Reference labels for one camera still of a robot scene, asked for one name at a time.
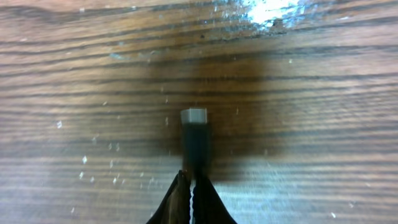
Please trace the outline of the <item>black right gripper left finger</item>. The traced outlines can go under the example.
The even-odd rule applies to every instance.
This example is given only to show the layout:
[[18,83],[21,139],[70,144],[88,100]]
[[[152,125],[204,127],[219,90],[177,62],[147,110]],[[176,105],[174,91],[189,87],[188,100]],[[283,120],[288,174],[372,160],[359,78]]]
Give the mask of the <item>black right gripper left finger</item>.
[[162,199],[158,209],[147,224],[188,224],[190,223],[190,185],[185,170],[179,170]]

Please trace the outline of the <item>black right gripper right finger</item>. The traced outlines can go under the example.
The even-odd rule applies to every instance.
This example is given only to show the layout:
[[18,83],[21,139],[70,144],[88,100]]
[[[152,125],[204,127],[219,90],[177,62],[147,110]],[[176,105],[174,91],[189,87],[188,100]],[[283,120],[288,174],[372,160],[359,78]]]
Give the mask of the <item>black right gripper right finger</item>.
[[193,189],[193,217],[196,224],[237,224],[228,213],[207,176],[197,172]]

